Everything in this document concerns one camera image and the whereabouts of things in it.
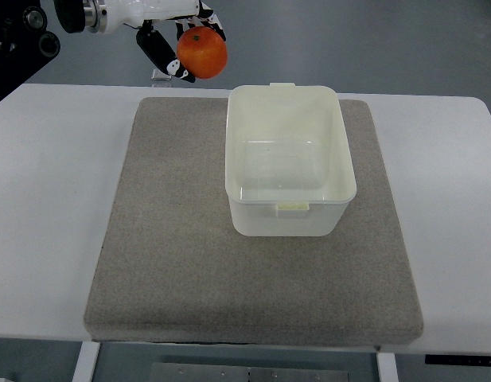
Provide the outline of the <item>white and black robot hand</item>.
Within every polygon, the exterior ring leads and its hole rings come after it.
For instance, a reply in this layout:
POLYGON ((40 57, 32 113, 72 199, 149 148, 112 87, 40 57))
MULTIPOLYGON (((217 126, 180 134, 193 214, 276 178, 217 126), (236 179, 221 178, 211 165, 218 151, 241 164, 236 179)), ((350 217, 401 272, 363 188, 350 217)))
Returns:
POLYGON ((166 39, 154 28, 157 21, 174 21, 177 37, 197 23, 225 37, 214 10, 202 1, 78 1, 83 28, 109 34, 121 25, 137 30, 141 50, 162 73, 193 83, 196 77, 177 58, 166 39))

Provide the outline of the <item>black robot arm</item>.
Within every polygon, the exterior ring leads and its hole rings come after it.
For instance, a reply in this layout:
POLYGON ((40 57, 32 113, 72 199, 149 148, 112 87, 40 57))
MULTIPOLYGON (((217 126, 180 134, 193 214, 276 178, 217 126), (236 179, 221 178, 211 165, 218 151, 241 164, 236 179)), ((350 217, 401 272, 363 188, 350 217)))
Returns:
POLYGON ((60 52, 39 1, 0 1, 0 102, 60 52))

